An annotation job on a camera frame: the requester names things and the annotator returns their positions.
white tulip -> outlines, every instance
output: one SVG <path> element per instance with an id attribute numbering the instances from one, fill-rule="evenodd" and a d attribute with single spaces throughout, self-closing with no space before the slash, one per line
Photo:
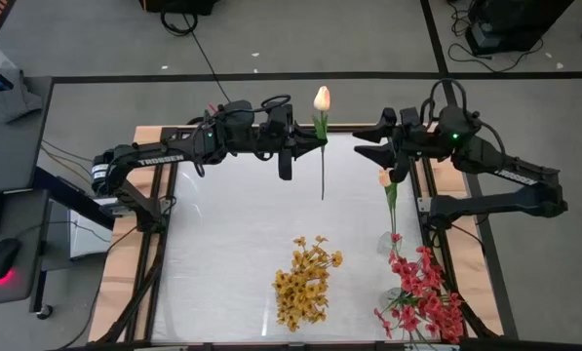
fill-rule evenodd
<path id="1" fill-rule="evenodd" d="M 323 86 L 319 88 L 319 92 L 314 98 L 314 108 L 319 111 L 327 111 L 330 109 L 330 91 L 328 87 Z"/>

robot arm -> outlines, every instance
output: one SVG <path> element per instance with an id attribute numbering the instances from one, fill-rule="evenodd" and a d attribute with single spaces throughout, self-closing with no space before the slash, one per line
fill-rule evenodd
<path id="1" fill-rule="evenodd" d="M 138 145 L 119 145 L 96 156 L 93 167 L 93 190 L 99 195 L 115 196 L 119 203 L 136 213 L 139 230 L 157 230 L 161 225 L 158 203 L 145 198 L 126 177 L 139 167 L 189 161 L 199 176 L 204 165 L 217 165 L 227 154 L 252 153 L 262 161 L 278 154 L 281 179 L 292 179 L 292 159 L 327 143 L 312 132 L 299 127 L 292 118 L 291 97 L 272 97 L 258 109 L 241 100 L 208 113 L 187 138 L 169 139 Z M 266 112 L 266 122 L 254 127 L 254 114 Z"/>
<path id="2" fill-rule="evenodd" d="M 476 198 L 438 195 L 432 199 L 418 199 L 419 209 L 428 214 L 428 223 L 438 229 L 450 228 L 463 215 L 524 212 L 553 217 L 567 210 L 559 171 L 506 155 L 502 142 L 501 151 L 497 151 L 488 141 L 476 136 L 481 127 L 495 131 L 479 119 L 479 113 L 464 111 L 457 106 L 445 107 L 438 118 L 438 126 L 429 132 L 422 123 L 423 113 L 419 115 L 415 107 L 400 112 L 401 124 L 397 124 L 395 111 L 385 108 L 375 126 L 356 132 L 354 136 L 372 142 L 386 137 L 388 142 L 381 146 L 356 146 L 355 150 L 384 169 L 392 168 L 390 178 L 393 182 L 406 178 L 413 161 L 428 157 L 440 162 L 450 158 L 461 172 L 492 174 L 523 186 L 514 193 Z"/>

wheel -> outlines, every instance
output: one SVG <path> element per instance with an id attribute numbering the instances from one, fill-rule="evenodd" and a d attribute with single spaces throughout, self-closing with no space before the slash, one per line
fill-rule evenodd
<path id="1" fill-rule="evenodd" d="M 37 319 L 45 320 L 53 314 L 55 309 L 51 305 L 43 304 L 41 306 L 41 311 L 37 312 Z"/>

wooden table frame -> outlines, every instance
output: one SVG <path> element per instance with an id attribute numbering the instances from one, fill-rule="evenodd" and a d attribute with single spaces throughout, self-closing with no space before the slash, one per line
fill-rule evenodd
<path id="1" fill-rule="evenodd" d="M 366 125 L 332 125 L 330 130 L 332 132 L 350 133 L 364 126 Z M 189 127 L 185 126 L 138 127 L 136 129 L 135 142 L 139 144 L 156 142 L 188 129 Z M 147 197 L 171 197 L 174 190 L 176 171 L 177 164 L 135 169 L 129 174 L 128 180 Z M 455 170 L 450 162 L 419 161 L 416 163 L 416 167 L 412 168 L 410 176 L 412 177 L 415 197 L 431 197 L 436 194 L 454 197 L 469 196 L 467 183 L 464 181 L 462 173 Z M 479 187 L 478 183 L 474 184 L 476 179 L 467 180 L 472 189 L 474 189 L 474 186 Z M 472 217 L 462 217 L 454 224 L 471 233 L 477 232 L 477 225 Z M 134 225 L 135 219 L 133 217 L 117 219 L 112 241 L 115 242 L 122 238 Z M 484 225 L 487 225 L 487 229 L 489 229 L 487 221 L 482 224 L 481 228 L 481 237 L 485 244 L 485 255 L 475 239 L 458 233 L 458 229 L 450 229 L 446 233 L 438 233 L 440 251 L 436 252 L 436 255 L 444 265 L 447 276 L 455 284 L 471 308 L 484 321 L 487 327 L 501 334 L 505 325 L 510 326 L 510 319 L 513 324 L 513 317 L 511 310 L 509 310 L 509 301 L 507 301 L 502 276 L 499 275 L 490 279 L 488 274 L 489 264 L 486 264 L 486 260 L 489 262 L 491 257 L 495 259 L 496 265 L 494 269 L 498 264 L 498 260 L 493 241 L 491 241 L 491 233 L 484 235 Z M 423 243 L 428 245 L 430 240 L 429 230 L 425 227 L 421 230 L 421 233 Z M 166 235 L 135 232 L 124 239 L 111 252 L 104 266 L 89 341 L 97 340 L 103 336 L 113 322 L 122 314 L 134 291 L 137 287 L 140 287 L 144 275 L 149 273 L 154 256 L 159 254 L 162 257 L 164 254 L 165 241 Z M 135 316 L 129 321 L 119 340 L 149 341 L 151 339 L 159 286 L 160 275 L 143 297 Z M 507 313 L 503 313 L 505 308 L 503 306 L 500 318 L 497 301 L 507 302 Z"/>

